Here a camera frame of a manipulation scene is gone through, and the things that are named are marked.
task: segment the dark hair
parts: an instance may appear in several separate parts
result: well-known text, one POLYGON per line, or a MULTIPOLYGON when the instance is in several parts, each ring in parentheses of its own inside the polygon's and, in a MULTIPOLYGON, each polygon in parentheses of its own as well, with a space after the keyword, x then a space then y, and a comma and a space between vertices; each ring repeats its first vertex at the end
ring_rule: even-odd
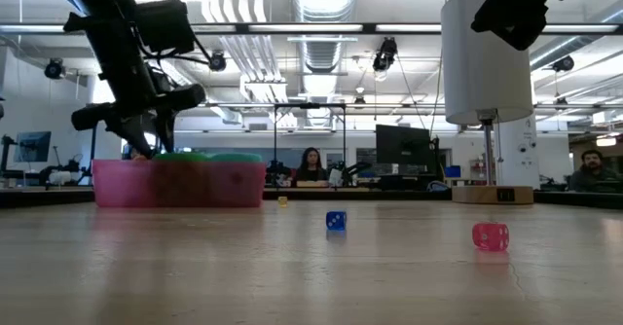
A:
POLYGON ((586 150, 586 151, 584 151, 584 152, 582 153, 582 161, 584 162, 584 157, 585 157, 586 155, 593 155, 593 154, 594 154, 594 155, 597 155, 597 156, 600 158, 600 160, 603 160, 603 159, 604 159, 604 155, 602 155, 602 153, 601 153, 601 152, 599 152, 599 151, 597 151, 597 150, 586 150))
POLYGON ((301 166, 299 167, 299 170, 308 170, 308 167, 310 166, 310 164, 308 163, 308 155, 310 154, 310 152, 316 152, 318 154, 318 163, 316 166, 318 168, 322 168, 322 162, 320 161, 320 153, 318 152, 318 150, 316 150, 315 148, 307 148, 305 149, 305 151, 303 152, 303 156, 301 157, 301 166))

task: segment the blue die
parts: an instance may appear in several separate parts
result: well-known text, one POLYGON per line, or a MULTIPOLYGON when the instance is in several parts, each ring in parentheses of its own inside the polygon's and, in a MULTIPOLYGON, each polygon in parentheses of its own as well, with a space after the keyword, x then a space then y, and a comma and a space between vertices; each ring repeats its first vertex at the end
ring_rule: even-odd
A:
POLYGON ((347 228, 347 213, 345 211, 327 212, 327 229, 342 231, 347 228))

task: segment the computer monitor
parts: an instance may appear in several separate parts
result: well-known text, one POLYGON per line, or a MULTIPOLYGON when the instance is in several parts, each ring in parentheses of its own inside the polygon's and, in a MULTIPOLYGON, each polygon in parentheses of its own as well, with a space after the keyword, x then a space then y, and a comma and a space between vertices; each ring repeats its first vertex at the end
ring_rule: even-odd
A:
POLYGON ((14 162, 44 163, 50 152, 51 131, 33 131, 18 134, 14 162))
POLYGON ((426 129, 377 125, 377 163, 425 165, 436 171, 435 153, 426 129))

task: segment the woman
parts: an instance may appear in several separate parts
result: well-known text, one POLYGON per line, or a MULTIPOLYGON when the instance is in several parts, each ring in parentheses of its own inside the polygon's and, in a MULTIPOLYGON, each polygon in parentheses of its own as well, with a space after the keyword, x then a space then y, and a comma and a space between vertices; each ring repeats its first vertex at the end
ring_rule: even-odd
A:
POLYGON ((319 182, 326 180, 327 171, 322 168, 322 163, 320 162, 320 154, 318 153, 318 150, 314 148, 309 148, 305 150, 305 152, 303 153, 303 158, 301 159, 301 166, 296 171, 296 181, 319 182))

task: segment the man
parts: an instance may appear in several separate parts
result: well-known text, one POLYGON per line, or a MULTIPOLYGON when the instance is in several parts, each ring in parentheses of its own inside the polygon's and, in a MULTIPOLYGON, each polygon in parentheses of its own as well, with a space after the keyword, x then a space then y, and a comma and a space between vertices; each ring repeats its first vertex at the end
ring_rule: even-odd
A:
POLYGON ((615 193, 616 186, 601 185, 603 181, 617 181, 619 176, 602 165, 602 153, 588 150, 582 154, 582 166, 571 176, 569 189, 576 192, 615 193))

